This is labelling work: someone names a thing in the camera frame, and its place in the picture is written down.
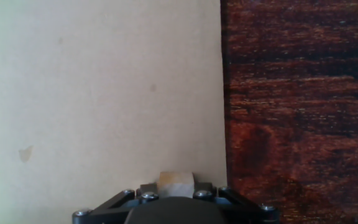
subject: stain on wall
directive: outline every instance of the stain on wall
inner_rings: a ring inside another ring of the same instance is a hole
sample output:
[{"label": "stain on wall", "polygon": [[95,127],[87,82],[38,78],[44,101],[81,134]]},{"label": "stain on wall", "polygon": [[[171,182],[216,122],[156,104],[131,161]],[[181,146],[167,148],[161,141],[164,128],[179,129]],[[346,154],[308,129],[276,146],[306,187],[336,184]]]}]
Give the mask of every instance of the stain on wall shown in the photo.
[{"label": "stain on wall", "polygon": [[157,85],[156,84],[150,85],[150,91],[151,92],[155,92],[156,90],[157,90]]},{"label": "stain on wall", "polygon": [[33,146],[29,146],[26,149],[19,150],[19,157],[22,162],[26,163],[30,160],[33,148]]}]

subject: bolt head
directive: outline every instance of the bolt head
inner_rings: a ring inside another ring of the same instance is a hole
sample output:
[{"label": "bolt head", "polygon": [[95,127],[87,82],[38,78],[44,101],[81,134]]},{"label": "bolt head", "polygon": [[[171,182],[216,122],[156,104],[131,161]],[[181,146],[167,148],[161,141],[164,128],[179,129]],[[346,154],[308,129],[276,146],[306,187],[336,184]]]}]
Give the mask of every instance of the bolt head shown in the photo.
[{"label": "bolt head", "polygon": [[220,187],[219,190],[230,190],[230,187],[228,186]]},{"label": "bolt head", "polygon": [[208,192],[206,190],[199,190],[199,191],[195,192],[195,196],[197,196],[197,197],[207,197],[210,195],[212,195],[212,193]]},{"label": "bolt head", "polygon": [[123,190],[123,192],[124,192],[125,194],[130,194],[130,193],[134,193],[135,191],[132,190],[132,189],[125,189],[125,190]]},{"label": "bolt head", "polygon": [[155,197],[157,197],[157,195],[154,192],[145,192],[142,194],[142,198],[145,198],[145,199],[152,199]]},{"label": "bolt head", "polygon": [[274,211],[276,208],[275,207],[273,207],[273,206],[270,206],[270,205],[264,205],[264,204],[262,204],[261,206],[260,206],[260,208],[262,209],[262,210],[265,210],[265,211],[267,211],[267,212],[269,212],[269,211]]},{"label": "bolt head", "polygon": [[75,215],[77,215],[77,216],[83,216],[83,215],[89,214],[90,212],[92,212],[92,209],[90,209],[90,208],[83,208],[83,209],[80,209],[80,210],[76,211],[76,212],[75,212]]}]

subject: beige block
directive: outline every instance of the beige block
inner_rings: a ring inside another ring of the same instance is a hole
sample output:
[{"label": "beige block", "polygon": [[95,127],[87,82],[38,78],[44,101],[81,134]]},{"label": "beige block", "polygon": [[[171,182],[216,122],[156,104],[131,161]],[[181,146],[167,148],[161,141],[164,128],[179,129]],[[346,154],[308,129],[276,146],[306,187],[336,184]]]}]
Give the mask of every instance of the beige block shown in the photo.
[{"label": "beige block", "polygon": [[193,197],[194,177],[191,172],[161,172],[157,183],[160,198]]}]

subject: reddish brown wood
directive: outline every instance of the reddish brown wood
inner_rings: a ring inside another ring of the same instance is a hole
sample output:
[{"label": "reddish brown wood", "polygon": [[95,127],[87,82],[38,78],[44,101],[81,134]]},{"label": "reddish brown wood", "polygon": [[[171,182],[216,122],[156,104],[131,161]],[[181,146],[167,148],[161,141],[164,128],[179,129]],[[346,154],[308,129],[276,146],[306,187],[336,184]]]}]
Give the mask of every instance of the reddish brown wood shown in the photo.
[{"label": "reddish brown wood", "polygon": [[229,184],[358,223],[358,0],[222,1]]}]

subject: screw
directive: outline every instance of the screw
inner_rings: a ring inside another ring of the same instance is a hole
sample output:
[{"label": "screw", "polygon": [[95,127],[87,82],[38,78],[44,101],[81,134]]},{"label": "screw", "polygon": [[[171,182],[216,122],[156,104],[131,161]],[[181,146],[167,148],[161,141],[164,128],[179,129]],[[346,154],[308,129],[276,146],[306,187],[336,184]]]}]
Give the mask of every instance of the screw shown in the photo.
[{"label": "screw", "polygon": [[220,187],[219,190],[230,190],[230,187],[228,186]]},{"label": "screw", "polygon": [[134,193],[135,191],[132,190],[132,189],[125,189],[125,190],[123,190],[123,192],[124,192],[125,194],[130,194],[130,193]]},{"label": "screw", "polygon": [[262,204],[262,205],[260,206],[260,208],[261,208],[262,210],[267,211],[267,212],[269,212],[269,211],[274,211],[274,210],[276,209],[276,208],[273,207],[273,206],[264,205],[264,204]]},{"label": "screw", "polygon": [[206,197],[206,196],[210,196],[210,195],[212,195],[212,193],[208,192],[206,190],[199,190],[195,193],[195,196],[197,196],[197,197]]},{"label": "screw", "polygon": [[154,192],[146,192],[142,194],[142,198],[144,199],[153,199],[156,198],[157,195]]},{"label": "screw", "polygon": [[83,208],[83,209],[80,209],[80,210],[76,211],[76,212],[75,212],[75,215],[76,215],[76,216],[83,216],[83,215],[87,215],[87,214],[89,214],[89,213],[91,213],[91,212],[92,212],[91,209],[89,209],[89,208]]}]

